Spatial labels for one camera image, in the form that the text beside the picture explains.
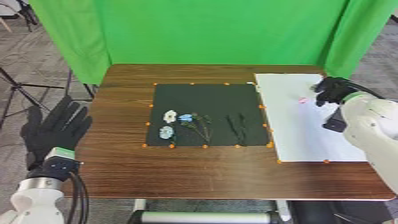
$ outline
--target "black glove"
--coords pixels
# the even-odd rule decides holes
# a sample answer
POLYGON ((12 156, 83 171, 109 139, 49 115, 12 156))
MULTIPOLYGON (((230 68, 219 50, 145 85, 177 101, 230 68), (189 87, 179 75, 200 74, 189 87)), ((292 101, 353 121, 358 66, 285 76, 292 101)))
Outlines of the black glove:
POLYGON ((328 77, 315 88, 315 92, 321 93, 317 96, 317 106, 322 107, 326 102, 342 104, 346 97, 358 92, 354 86, 358 85, 349 79, 328 77))
POLYGON ((84 107, 79 111, 79 107, 81 104, 72 102, 72 97, 67 96, 45 121, 40 107, 29 108, 29 122, 22 128, 22 138, 29 150, 29 170, 42 166, 54 147, 75 150, 93 123, 93 118, 88 117, 88 108, 84 107))

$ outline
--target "green backdrop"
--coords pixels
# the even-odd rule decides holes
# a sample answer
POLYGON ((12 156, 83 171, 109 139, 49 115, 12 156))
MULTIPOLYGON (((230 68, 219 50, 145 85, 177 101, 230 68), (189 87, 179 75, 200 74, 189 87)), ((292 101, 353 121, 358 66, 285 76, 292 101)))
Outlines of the green backdrop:
POLYGON ((398 0, 31 0, 83 82, 113 64, 306 64, 351 77, 398 0))

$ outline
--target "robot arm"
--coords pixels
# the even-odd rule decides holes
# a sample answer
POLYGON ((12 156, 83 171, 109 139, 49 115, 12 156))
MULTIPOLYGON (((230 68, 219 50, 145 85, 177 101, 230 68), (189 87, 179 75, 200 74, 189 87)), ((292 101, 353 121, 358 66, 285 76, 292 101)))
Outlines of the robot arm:
POLYGON ((17 211, 0 216, 0 224, 65 224, 65 216, 56 202, 65 198, 63 183, 72 178, 75 192, 83 196, 88 206, 88 191, 79 176, 81 162, 75 160, 75 147, 91 127, 93 119, 88 117, 88 108, 72 103, 67 97, 43 120, 38 107, 29 109, 29 122, 22 129, 27 144, 27 179, 20 182, 19 191, 12 197, 17 211))
POLYGON ((347 128, 344 135, 363 149, 379 176, 398 193, 395 174, 398 163, 398 103, 349 80, 328 78, 317 86, 319 106, 326 102, 342 104, 340 110, 347 128))

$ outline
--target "artificial flower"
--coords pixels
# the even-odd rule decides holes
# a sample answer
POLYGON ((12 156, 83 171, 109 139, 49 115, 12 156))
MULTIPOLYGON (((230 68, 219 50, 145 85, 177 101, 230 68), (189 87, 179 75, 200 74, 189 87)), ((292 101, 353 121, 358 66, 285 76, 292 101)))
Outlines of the artificial flower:
POLYGON ((166 112, 166 116, 164 116, 164 121, 168 124, 171 124, 173 122, 177 122, 177 116, 179 116, 179 113, 175 110, 170 110, 166 112))
POLYGON ((163 139, 170 139, 173 137, 173 135, 175 135, 175 129, 173 129, 173 127, 171 126, 164 126, 161 128, 161 138, 163 139))
POLYGON ((187 122, 193 122, 193 114, 184 114, 180 117, 179 117, 180 121, 187 121, 187 122))

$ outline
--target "orange dot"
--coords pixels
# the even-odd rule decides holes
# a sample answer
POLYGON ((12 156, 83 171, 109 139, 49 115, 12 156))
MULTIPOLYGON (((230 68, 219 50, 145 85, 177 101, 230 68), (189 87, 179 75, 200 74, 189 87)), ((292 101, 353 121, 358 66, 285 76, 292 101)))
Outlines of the orange dot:
POLYGON ((269 148, 269 149, 274 148, 274 142, 271 142, 271 143, 267 144, 267 148, 269 148))

